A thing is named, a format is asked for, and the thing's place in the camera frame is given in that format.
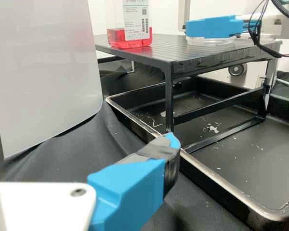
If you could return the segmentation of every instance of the black cable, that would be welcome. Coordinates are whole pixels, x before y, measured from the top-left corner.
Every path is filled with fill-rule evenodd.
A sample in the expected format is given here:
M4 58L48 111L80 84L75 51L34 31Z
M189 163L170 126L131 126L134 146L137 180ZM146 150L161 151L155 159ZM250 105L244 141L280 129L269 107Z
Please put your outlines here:
M257 11L257 9L262 5L263 5L263 8L262 8L262 11L261 11L261 14L257 20L257 23L254 27L253 30L251 30L250 28L250 23L251 23L251 20L252 20L252 17L253 15L255 14L255 12ZM266 11L266 8L268 6L268 3L269 3L269 0L262 0L260 2L260 4L256 7L256 9L253 11L253 13L251 14L250 16L250 20L249 20L249 24L248 24L248 31L250 33L250 37L252 39L252 41L254 42L254 44L259 47L261 50L263 50L264 52L270 54L271 56L275 57L275 58L281 58L281 57L289 57L289 54L280 54L264 45L262 45L260 43L260 37L261 37L261 25L262 25L262 19L263 19L263 16L264 16L264 13Z
M272 0L272 3L278 8L280 12L283 13L287 18L289 18L289 11L280 3L280 0Z

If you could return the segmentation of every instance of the screw hole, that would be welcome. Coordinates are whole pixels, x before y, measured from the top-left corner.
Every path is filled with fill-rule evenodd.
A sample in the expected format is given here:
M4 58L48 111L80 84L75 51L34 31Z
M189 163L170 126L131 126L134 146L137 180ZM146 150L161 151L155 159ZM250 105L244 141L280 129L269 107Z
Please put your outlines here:
M71 193L71 196L73 197L79 197L79 196L82 196L86 193L86 190L84 189L75 189L72 193Z

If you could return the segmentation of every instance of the white wall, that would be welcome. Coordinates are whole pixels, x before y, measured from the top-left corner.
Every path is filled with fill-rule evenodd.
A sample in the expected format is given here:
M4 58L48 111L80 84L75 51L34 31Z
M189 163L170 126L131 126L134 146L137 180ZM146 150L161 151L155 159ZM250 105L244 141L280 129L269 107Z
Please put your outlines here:
M105 34L105 10L103 0L88 0L91 12L93 33ZM153 33L182 34L178 31L178 0L150 0L150 16ZM191 19L199 19L228 14L251 13L260 0L191 0ZM278 12L270 2L268 12ZM282 53L289 53L289 40L283 40ZM105 57L102 52L98 57ZM279 60L279 70L289 71L289 58Z

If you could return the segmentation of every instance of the black metal stand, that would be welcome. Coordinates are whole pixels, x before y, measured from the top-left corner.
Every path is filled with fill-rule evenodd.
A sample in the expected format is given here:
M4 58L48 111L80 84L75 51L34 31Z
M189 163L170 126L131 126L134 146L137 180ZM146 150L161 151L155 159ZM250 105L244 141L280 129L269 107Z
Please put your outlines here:
M201 143L194 143L187 147L189 152L195 151L204 145L216 142L226 136L250 127L265 119L271 86L276 71L277 59L261 51L248 39L237 39L234 44L213 47L190 46L185 36L154 35L154 42L149 47L131 48L120 50L111 48L106 36L95 37L96 49L116 55L120 58L134 60L161 69L165 74L165 108L166 108L166 132L174 131L174 125L178 125L194 118L209 114L223 108L248 102L258 104L257 116L229 128L221 134L208 138ZM280 42L268 41L267 47L278 51ZM244 64L248 62L268 61L266 72L266 84L260 88L249 90L221 100L203 108L173 116L173 84L180 78L196 76L206 72L225 67Z

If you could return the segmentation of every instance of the black metal leg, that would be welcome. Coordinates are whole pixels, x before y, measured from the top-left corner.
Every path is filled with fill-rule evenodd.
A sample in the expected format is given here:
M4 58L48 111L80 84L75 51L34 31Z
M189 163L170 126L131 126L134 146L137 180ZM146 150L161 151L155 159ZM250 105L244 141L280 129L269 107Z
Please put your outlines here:
M173 94L171 69L164 71L165 74L165 97L166 97L166 132L173 131Z
M278 60L277 58L269 60L268 66L266 68L265 78L266 78L266 83L269 86L269 91L266 92L266 94L264 95L265 108L267 108L269 104L271 90L273 88L274 79L276 77L277 60Z

